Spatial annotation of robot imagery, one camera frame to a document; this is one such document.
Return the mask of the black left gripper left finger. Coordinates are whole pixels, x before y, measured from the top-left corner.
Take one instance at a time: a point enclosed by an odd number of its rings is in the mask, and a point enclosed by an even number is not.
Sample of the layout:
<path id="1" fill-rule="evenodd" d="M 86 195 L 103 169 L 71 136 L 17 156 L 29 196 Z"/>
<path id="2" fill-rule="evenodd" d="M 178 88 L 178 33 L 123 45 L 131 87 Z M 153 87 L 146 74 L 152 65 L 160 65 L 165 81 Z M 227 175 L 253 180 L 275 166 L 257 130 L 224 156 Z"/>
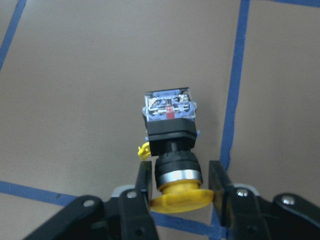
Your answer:
<path id="1" fill-rule="evenodd" d="M 143 193 L 146 200 L 152 199 L 153 170 L 151 161 L 140 162 L 135 189 Z"/>

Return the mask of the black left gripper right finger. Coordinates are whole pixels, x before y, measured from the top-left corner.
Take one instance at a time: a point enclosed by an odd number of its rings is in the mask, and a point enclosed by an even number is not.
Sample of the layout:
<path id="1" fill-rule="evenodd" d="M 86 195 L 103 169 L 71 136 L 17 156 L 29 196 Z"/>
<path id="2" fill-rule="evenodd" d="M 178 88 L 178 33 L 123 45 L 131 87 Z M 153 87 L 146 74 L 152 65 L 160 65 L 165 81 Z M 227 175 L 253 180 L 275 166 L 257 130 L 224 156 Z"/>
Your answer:
<path id="1" fill-rule="evenodd" d="M 208 167 L 208 187 L 213 191 L 213 207 L 223 227 L 228 226 L 227 200 L 233 183 L 219 160 L 210 160 Z"/>

